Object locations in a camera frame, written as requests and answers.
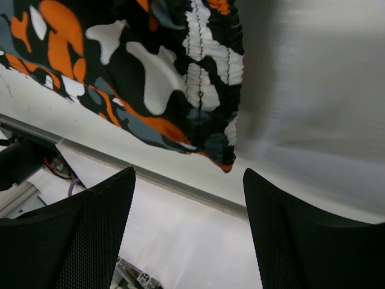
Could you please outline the orange camouflage shorts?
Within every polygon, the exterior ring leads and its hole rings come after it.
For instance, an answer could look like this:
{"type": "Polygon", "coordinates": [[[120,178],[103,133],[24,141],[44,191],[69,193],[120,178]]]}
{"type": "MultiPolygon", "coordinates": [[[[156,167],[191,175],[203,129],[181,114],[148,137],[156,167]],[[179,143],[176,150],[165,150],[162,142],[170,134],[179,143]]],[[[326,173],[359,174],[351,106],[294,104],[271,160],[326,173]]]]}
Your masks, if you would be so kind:
{"type": "Polygon", "coordinates": [[[233,1],[2,1],[1,66],[147,145],[235,162],[233,1]]]}

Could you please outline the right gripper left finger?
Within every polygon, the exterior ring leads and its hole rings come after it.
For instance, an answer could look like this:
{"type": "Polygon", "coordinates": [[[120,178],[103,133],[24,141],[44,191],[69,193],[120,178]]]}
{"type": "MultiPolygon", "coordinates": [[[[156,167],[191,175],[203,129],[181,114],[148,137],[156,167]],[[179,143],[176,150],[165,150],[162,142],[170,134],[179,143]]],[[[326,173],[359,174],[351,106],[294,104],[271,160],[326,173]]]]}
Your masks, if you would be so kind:
{"type": "Polygon", "coordinates": [[[135,188],[123,169],[52,205],[1,220],[2,288],[109,288],[135,188]]]}

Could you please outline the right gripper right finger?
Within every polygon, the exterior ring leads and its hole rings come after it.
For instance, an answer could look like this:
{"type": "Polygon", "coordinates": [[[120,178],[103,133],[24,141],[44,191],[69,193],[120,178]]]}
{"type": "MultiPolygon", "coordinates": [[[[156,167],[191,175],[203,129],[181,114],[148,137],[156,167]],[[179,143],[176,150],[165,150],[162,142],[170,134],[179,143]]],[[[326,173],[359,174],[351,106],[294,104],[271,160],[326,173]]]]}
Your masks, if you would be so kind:
{"type": "Polygon", "coordinates": [[[263,288],[383,288],[384,224],[329,213],[270,183],[243,176],[263,288]]]}

